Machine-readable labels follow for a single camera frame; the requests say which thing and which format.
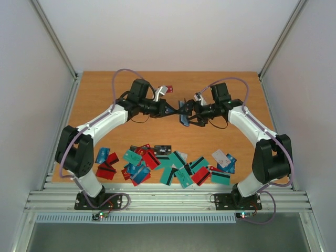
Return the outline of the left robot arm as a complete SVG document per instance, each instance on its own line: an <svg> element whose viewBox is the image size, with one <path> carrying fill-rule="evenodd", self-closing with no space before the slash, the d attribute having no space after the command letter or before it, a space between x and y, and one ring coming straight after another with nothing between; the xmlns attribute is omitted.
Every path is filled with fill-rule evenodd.
<svg viewBox="0 0 336 252"><path fill-rule="evenodd" d="M181 113L181 109L173 108L163 99L166 86L160 86L153 97L148 98L150 89L152 86L148 81L136 79L130 90L115 99L102 114L81 126L68 125L62 130L55 160L61 171L68 172L68 178L77 184L87 204L94 209L102 208L106 202L105 189L92 170L95 145L113 129L140 113L152 118Z"/></svg>

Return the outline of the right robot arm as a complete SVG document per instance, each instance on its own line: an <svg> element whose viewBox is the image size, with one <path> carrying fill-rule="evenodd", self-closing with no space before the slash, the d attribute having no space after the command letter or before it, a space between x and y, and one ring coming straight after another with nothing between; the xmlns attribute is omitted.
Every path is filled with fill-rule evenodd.
<svg viewBox="0 0 336 252"><path fill-rule="evenodd" d="M243 208L267 185L290 176L293 170L291 139L269 130L248 110L240 99L232 99L226 83L210 87L214 102L206 104L202 94L179 102L180 122L184 125L206 126L215 117L223 117L234 125L254 146L252 172L233 186L230 194L236 208Z"/></svg>

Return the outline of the blue leather card holder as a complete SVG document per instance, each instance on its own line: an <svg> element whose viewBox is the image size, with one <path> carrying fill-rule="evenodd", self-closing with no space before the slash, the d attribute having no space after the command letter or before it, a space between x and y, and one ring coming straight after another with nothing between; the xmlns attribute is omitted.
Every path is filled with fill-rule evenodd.
<svg viewBox="0 0 336 252"><path fill-rule="evenodd" d="M179 102L178 102L179 108L181 108L184 104L185 104L185 102L183 102L183 101L179 101ZM189 126L190 126L190 123L189 123L189 121L188 121L188 119L187 119L187 115L180 114L180 115L179 115L179 122L180 122L183 126L185 126L185 127L189 127Z"/></svg>

